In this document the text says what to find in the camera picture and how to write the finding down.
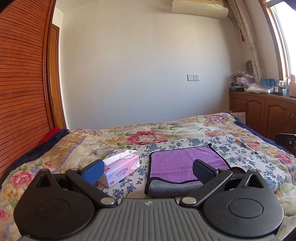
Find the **wooden room door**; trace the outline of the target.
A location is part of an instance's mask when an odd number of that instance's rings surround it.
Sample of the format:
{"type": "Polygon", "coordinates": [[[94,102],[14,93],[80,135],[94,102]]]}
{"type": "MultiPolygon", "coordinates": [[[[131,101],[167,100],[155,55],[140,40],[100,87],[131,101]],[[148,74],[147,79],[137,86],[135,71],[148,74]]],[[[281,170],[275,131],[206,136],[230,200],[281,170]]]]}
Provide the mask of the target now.
{"type": "Polygon", "coordinates": [[[49,97],[53,126],[66,128],[59,78],[59,27],[51,24],[48,42],[49,97]]]}

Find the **floral bed blanket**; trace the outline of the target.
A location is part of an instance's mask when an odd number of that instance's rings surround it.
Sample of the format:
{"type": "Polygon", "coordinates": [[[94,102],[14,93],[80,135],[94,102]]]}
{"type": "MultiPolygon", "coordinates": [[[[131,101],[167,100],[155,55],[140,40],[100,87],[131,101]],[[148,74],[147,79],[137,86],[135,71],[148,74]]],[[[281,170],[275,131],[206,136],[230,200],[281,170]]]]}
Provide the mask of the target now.
{"type": "Polygon", "coordinates": [[[295,156],[229,113],[193,116],[166,123],[139,123],[103,130],[61,130],[18,158],[1,179],[1,240],[18,240],[13,211],[22,194],[43,168],[64,173],[83,168],[126,149],[136,150],[139,168],[111,188],[97,184],[116,200],[145,198],[149,155],[211,145],[231,166],[256,168],[274,190],[284,210],[278,237],[295,229],[295,156]]]}

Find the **clear plastic bag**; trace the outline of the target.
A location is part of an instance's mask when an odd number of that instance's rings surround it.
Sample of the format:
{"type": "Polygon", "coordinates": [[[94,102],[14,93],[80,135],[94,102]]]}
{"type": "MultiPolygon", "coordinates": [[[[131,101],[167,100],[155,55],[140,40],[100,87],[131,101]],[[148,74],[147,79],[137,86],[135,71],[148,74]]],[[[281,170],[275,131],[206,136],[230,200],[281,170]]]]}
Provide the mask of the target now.
{"type": "Polygon", "coordinates": [[[256,94],[271,94],[274,92],[273,86],[260,86],[256,83],[248,85],[248,88],[245,89],[245,92],[256,93],[256,94]]]}

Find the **white wall switch socket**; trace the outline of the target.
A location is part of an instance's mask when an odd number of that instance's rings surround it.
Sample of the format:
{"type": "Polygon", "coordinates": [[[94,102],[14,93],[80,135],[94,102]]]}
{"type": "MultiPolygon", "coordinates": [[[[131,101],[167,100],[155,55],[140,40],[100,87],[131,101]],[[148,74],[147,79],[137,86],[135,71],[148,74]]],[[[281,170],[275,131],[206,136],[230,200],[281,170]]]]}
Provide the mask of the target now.
{"type": "Polygon", "coordinates": [[[188,81],[199,81],[199,75],[198,74],[188,74],[187,80],[188,81]]]}

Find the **pink thermos bottle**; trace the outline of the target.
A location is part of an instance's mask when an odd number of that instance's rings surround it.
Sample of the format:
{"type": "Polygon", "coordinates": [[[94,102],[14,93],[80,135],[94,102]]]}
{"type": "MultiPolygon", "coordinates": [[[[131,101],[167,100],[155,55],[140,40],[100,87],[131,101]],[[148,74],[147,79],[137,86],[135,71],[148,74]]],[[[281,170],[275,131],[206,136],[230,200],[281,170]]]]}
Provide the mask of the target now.
{"type": "Polygon", "coordinates": [[[288,84],[288,88],[289,88],[289,96],[292,98],[296,98],[296,79],[295,76],[293,74],[291,74],[289,76],[289,84],[288,84]]]}

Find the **white box beside bed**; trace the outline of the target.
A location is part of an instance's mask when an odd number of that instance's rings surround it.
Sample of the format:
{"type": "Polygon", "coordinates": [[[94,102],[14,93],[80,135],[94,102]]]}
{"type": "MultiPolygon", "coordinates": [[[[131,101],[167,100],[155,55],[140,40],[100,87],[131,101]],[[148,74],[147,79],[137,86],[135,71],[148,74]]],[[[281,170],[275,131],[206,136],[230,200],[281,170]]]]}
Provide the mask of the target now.
{"type": "Polygon", "coordinates": [[[234,117],[236,117],[241,123],[245,124],[246,114],[239,112],[239,113],[231,113],[234,117]]]}

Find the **white wall air conditioner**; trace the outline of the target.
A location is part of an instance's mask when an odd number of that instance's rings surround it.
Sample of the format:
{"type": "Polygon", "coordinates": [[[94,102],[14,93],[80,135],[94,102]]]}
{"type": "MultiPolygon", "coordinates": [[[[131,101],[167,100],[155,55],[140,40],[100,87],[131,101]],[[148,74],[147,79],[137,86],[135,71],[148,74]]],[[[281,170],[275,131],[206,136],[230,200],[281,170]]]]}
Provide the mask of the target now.
{"type": "Polygon", "coordinates": [[[171,12],[224,19],[227,17],[229,10],[226,7],[224,7],[223,1],[175,0],[172,3],[171,12]]]}

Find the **blue box on cabinet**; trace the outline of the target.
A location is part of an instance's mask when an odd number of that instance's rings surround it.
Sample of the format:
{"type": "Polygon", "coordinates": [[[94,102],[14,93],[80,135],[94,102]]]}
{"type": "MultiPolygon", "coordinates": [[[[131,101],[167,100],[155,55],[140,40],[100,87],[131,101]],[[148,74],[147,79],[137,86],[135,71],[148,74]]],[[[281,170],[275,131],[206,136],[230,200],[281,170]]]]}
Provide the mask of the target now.
{"type": "Polygon", "coordinates": [[[275,79],[274,78],[261,78],[260,79],[260,86],[274,87],[275,86],[275,79]]]}

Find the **purple grey microfiber towel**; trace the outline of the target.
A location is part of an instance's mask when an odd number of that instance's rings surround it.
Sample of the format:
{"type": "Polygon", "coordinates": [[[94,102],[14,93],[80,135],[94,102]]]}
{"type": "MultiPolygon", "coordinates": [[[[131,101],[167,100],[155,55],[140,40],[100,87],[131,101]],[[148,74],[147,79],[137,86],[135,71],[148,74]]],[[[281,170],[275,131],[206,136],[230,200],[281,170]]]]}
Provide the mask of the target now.
{"type": "Polygon", "coordinates": [[[208,144],[175,150],[156,151],[149,155],[149,169],[144,193],[152,197],[185,196],[203,184],[193,174],[193,162],[200,159],[211,167],[230,166],[208,144]]]}

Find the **pink box on cabinet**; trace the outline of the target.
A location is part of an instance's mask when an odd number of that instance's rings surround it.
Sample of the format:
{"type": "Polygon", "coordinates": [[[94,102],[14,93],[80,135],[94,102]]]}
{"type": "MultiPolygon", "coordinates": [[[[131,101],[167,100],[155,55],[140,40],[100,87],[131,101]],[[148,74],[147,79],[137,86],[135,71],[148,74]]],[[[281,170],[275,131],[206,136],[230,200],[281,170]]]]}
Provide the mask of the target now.
{"type": "Polygon", "coordinates": [[[255,82],[255,79],[253,77],[236,77],[236,82],[243,84],[247,88],[248,85],[255,82]]]}

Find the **dark fan ornament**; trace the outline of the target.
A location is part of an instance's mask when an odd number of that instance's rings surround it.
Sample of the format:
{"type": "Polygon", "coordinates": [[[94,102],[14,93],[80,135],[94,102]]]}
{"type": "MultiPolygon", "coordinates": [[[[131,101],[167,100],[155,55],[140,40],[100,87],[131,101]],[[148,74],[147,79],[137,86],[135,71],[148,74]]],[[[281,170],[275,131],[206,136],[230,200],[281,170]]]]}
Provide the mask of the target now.
{"type": "Polygon", "coordinates": [[[245,64],[246,72],[248,75],[254,75],[252,61],[248,60],[245,64]]]}

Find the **red pillow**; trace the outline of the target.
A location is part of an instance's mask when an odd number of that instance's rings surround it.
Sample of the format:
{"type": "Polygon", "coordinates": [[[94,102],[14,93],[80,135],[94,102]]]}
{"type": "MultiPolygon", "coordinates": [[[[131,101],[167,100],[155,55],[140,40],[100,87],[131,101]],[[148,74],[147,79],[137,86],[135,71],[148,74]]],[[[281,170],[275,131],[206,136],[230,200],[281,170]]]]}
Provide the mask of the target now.
{"type": "Polygon", "coordinates": [[[61,129],[59,127],[55,127],[50,130],[38,143],[38,146],[43,144],[44,142],[48,141],[53,135],[58,133],[61,129]]]}

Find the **blue floral white cloth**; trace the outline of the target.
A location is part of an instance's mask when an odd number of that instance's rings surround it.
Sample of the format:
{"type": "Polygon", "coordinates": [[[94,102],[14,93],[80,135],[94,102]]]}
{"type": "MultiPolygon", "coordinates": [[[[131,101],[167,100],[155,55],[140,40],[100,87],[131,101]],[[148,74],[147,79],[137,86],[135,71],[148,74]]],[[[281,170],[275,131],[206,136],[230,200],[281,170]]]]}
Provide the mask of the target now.
{"type": "Polygon", "coordinates": [[[228,164],[210,143],[201,146],[198,139],[152,143],[134,146],[122,152],[110,152],[105,160],[96,160],[83,178],[111,188],[127,176],[138,173],[138,184],[146,180],[144,193],[152,197],[185,196],[214,178],[219,169],[245,174],[254,169],[272,190],[276,190],[286,175],[256,152],[243,151],[243,157],[228,164]]]}

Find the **pink cotton tissue box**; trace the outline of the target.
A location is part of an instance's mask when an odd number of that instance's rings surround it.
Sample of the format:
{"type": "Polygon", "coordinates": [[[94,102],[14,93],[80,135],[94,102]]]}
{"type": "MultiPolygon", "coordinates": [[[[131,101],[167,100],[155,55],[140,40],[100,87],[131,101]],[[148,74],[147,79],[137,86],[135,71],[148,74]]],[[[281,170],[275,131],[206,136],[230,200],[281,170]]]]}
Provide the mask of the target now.
{"type": "Polygon", "coordinates": [[[107,188],[112,187],[140,167],[136,150],[125,150],[103,160],[104,173],[98,182],[107,188]]]}

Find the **floral beige curtain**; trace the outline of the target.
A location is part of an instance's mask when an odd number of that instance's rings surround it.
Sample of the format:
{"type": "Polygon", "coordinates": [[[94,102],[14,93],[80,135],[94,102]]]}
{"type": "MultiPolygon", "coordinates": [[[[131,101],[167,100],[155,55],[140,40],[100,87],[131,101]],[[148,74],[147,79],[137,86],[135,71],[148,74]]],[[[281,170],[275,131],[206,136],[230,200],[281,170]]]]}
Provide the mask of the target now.
{"type": "Polygon", "coordinates": [[[242,31],[243,37],[247,43],[248,50],[252,61],[254,71],[254,79],[256,84],[260,84],[261,78],[264,78],[264,70],[257,51],[255,34],[253,31],[252,23],[248,15],[245,4],[242,0],[229,0],[230,8],[232,9],[236,21],[242,31]]]}

